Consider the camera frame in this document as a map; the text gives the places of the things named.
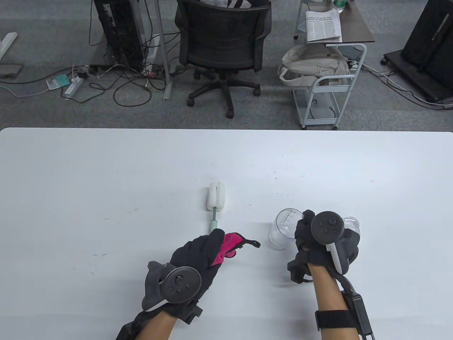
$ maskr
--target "chair backrest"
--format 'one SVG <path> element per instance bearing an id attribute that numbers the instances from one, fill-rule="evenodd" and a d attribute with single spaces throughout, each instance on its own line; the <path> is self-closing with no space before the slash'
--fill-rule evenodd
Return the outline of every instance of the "chair backrest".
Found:
<path id="1" fill-rule="evenodd" d="M 234 9 L 197 0 L 177 0 L 175 23 L 181 32 L 179 60 L 218 70 L 258 71 L 262 66 L 263 42 L 270 32 L 270 4 Z"/>

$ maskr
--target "pink glove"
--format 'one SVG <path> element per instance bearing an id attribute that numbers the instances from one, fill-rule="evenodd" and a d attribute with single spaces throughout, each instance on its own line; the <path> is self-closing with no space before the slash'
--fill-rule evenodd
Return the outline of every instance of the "pink glove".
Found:
<path id="1" fill-rule="evenodd" d="M 261 244 L 258 241 L 247 240 L 242 235 L 238 233 L 229 233 L 225 235 L 223 239 L 223 244 L 220 247 L 220 251 L 212 263 L 212 266 L 216 264 L 223 263 L 225 258 L 232 258 L 236 255 L 236 249 L 242 248 L 244 244 L 251 244 L 252 246 L 259 248 Z"/>

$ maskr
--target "white sponge brush head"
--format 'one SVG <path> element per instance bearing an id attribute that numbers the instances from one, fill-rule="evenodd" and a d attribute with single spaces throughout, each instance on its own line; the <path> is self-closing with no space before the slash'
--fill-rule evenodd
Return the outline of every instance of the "white sponge brush head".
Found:
<path id="1" fill-rule="evenodd" d="M 225 207 L 225 185 L 222 182 L 212 182 L 207 195 L 207 209 L 221 211 Z"/>

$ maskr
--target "black computer case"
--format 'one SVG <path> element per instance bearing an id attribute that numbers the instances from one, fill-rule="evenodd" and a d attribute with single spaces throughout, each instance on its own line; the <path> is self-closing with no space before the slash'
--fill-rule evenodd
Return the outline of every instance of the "black computer case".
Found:
<path id="1" fill-rule="evenodd" d="M 429 0 L 401 57 L 453 90 L 453 0 Z"/>
<path id="2" fill-rule="evenodd" d="M 140 72 L 145 58 L 129 0 L 94 0 L 113 63 Z"/>

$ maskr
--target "chair base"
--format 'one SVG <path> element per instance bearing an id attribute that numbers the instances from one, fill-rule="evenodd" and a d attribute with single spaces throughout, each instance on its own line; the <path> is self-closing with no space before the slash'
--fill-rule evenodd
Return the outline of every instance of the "chair base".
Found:
<path id="1" fill-rule="evenodd" d="M 223 72 L 223 71 L 218 71 L 218 72 L 213 72 L 213 71 L 205 71 L 205 70 L 200 70 L 198 68 L 195 68 L 195 71 L 193 73 L 193 78 L 194 79 L 200 79 L 201 75 L 205 76 L 206 78 L 210 79 L 211 82 L 203 85 L 200 87 L 198 90 L 192 92 L 189 94 L 188 99 L 187 99 L 187 106 L 193 107 L 195 105 L 195 98 L 198 96 L 201 96 L 202 94 L 216 90 L 216 89 L 221 89 L 223 96 L 226 101 L 226 105 L 228 107 L 228 111 L 226 112 L 226 117 L 232 119 L 234 117 L 234 106 L 233 106 L 233 100 L 231 99 L 231 94 L 230 94 L 230 87 L 232 86 L 243 86 L 243 87 L 250 87 L 253 88 L 253 95 L 259 96 L 261 94 L 261 88 L 259 84 L 255 83 L 250 83 L 250 82 L 245 82 L 242 80 L 237 80 L 237 79 L 231 79 L 231 73 L 230 72 Z"/>

